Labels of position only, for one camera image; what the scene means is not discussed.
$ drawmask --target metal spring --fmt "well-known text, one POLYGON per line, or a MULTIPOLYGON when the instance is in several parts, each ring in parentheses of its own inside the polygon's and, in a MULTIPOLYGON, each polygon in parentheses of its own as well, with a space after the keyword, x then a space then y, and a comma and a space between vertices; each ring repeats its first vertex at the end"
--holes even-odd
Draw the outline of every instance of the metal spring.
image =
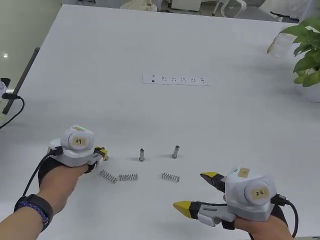
POLYGON ((112 176, 110 173, 106 172, 104 169, 100 171, 100 175, 113 184, 115 184, 118 181, 118 178, 116 178, 115 176, 112 176))
POLYGON ((138 180, 138 174, 120 174, 119 175, 119 181, 137 181, 138 180))
POLYGON ((161 177, 165 180, 170 180, 170 181, 174 181, 174 182, 179 182, 180 181, 180 177, 177 175, 173 175, 173 174, 169 174, 169 173, 162 173, 161 177))

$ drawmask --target human hand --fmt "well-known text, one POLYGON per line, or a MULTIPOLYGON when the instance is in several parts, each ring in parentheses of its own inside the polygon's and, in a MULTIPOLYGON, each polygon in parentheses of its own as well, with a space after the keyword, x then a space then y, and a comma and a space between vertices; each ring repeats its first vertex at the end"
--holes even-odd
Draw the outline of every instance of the human hand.
POLYGON ((275 216, 270 216, 268 221, 254 222, 237 217, 234 227, 248 232, 254 240, 292 240, 293 237, 287 225, 275 216))
POLYGON ((74 191, 78 178, 88 170, 88 165, 78 167, 58 166, 49 171, 40 184, 37 194, 45 199, 57 214, 64 209, 68 197, 74 191))

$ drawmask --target wristwatch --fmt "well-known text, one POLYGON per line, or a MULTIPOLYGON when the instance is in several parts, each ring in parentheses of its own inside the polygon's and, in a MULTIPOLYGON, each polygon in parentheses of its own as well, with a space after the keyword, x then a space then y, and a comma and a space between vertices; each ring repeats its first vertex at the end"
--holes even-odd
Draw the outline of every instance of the wristwatch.
POLYGON ((43 223, 42 231, 44 231, 49 226, 49 224, 52 221, 52 218, 54 217, 54 211, 51 205, 42 197, 39 197, 35 194, 20 197, 20 199, 16 202, 14 206, 13 212, 23 207, 32 208, 41 215, 43 223))

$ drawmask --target metal rod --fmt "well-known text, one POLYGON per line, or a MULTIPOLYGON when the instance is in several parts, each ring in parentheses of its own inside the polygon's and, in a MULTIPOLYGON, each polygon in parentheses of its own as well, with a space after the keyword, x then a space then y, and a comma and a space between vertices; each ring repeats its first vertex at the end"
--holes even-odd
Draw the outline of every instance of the metal rod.
POLYGON ((179 149, 180 149, 180 147, 179 147, 178 145, 175 146, 174 151, 173 151, 173 154, 171 155, 171 157, 172 157, 173 159, 176 159, 176 158, 178 157, 179 149))
POLYGON ((143 162, 145 160, 145 150, 143 148, 140 149, 139 161, 143 162))

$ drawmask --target cable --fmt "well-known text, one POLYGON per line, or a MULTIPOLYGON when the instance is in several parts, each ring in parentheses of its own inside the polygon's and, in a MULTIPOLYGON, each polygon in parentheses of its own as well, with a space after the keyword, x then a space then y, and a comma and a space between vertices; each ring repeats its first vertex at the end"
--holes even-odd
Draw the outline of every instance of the cable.
POLYGON ((295 238, 296 235, 297 235, 298 226, 299 226, 299 215, 298 215, 298 211, 297 211, 295 205, 294 205, 292 202, 287 201, 286 204, 289 205, 289 206, 292 208, 293 213, 294 213, 294 230, 293 230, 293 233, 292 233, 292 237, 295 238))
POLYGON ((282 196, 280 194, 276 194, 273 198, 271 198, 271 203, 282 207, 284 207, 285 205, 289 205, 292 208, 294 213, 294 229, 292 237, 295 238, 299 227, 299 215, 295 205, 287 200, 285 196, 282 196))
POLYGON ((56 148, 53 149, 53 150, 51 149, 51 150, 41 159, 41 161, 39 162, 38 166, 36 166, 35 170, 33 171, 32 175, 31 175, 31 177, 30 177, 30 179, 29 179, 29 181, 28 181, 28 183, 27 183, 27 185, 26 185, 26 187, 25 187, 25 190, 24 190, 24 192, 23 192, 23 194, 22 194, 22 197, 26 196, 27 191, 28 191, 31 183, 32 183, 33 179, 35 178, 35 175, 37 174, 38 170, 40 169, 40 167, 42 166, 42 164, 45 162, 45 160, 47 160, 47 158, 48 158, 49 156, 58 156, 58 155, 61 155, 62 153, 63 153, 63 148, 62 148, 62 146, 58 146, 58 147, 56 147, 56 148))
POLYGON ((4 93, 2 95, 3 99, 7 99, 7 100, 15 100, 15 99, 20 99, 22 101, 22 107, 20 109, 20 111, 18 111, 9 121, 7 121, 5 124, 3 124, 2 126, 0 126, 0 129, 2 129, 3 127, 5 127, 7 124, 9 124, 13 119, 15 119, 16 116, 18 116, 25 108, 25 100, 18 95, 12 94, 12 93, 4 93))

